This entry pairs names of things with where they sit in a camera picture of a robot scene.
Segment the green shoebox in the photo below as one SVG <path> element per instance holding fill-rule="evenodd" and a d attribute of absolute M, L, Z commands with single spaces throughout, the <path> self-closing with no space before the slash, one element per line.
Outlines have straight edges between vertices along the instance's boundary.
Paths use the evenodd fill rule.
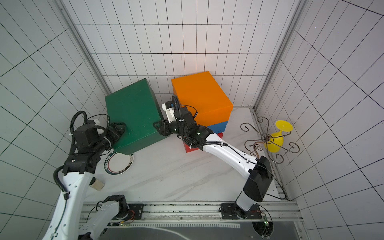
<path fill-rule="evenodd" d="M 106 96 L 105 102 L 111 122 L 126 124 L 115 152 L 130 155 L 166 138 L 153 126 L 164 117 L 147 79 Z"/>

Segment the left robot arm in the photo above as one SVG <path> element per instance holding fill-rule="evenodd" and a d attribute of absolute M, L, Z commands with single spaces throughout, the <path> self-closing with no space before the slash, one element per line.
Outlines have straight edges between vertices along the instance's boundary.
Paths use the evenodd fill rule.
<path fill-rule="evenodd" d="M 114 195 L 102 201 L 96 215 L 84 227 L 80 217 L 87 190 L 95 183 L 95 172 L 101 155 L 113 148 L 124 134 L 126 124 L 111 123 L 108 128 L 85 120 L 73 129 L 70 125 L 72 146 L 65 163 L 54 171 L 54 181 L 62 191 L 45 240 L 97 240 L 113 220 L 129 219 L 130 211 L 125 196 Z"/>

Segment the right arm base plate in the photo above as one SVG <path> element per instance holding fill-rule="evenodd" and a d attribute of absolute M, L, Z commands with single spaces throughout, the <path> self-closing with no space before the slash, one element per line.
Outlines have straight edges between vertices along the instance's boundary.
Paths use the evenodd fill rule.
<path fill-rule="evenodd" d="M 248 211 L 244 211 L 235 204 L 222 203 L 219 207 L 223 220 L 260 220 L 262 213 L 258 204 L 254 204 Z"/>

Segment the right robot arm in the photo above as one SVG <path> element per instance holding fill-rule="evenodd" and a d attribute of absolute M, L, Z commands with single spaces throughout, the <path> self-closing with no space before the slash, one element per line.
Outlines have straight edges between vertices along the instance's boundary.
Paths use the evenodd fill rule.
<path fill-rule="evenodd" d="M 162 104 L 162 109 L 167 119 L 153 124 L 160 135 L 177 135 L 189 148 L 200 149 L 218 157 L 246 179 L 235 201 L 235 209 L 240 214 L 248 212 L 255 203 L 264 200 L 273 180 L 267 158 L 248 155 L 225 142 L 211 129 L 198 125 L 186 107 L 177 107 L 167 102 Z"/>

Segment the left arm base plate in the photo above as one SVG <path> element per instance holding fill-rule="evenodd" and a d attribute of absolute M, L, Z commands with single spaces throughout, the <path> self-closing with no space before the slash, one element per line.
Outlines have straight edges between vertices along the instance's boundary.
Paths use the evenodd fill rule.
<path fill-rule="evenodd" d="M 142 219 L 144 211 L 144 204 L 127 204 L 125 215 L 123 217 L 124 222 L 133 222 Z"/>

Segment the blue shoebox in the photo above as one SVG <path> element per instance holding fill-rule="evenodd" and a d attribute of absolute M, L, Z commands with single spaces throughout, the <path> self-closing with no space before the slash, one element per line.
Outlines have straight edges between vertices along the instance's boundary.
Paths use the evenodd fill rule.
<path fill-rule="evenodd" d="M 210 124 L 208 128 L 216 134 L 223 133 L 226 130 L 228 121 L 229 120 L 223 122 L 216 121 L 214 124 Z"/>

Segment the orange shoebox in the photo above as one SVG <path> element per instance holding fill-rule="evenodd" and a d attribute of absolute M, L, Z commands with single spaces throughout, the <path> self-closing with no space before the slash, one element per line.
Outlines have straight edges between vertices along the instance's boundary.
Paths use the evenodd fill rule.
<path fill-rule="evenodd" d="M 233 104 L 210 72 L 172 79 L 173 93 L 187 105 L 199 125 L 213 126 L 228 122 Z"/>

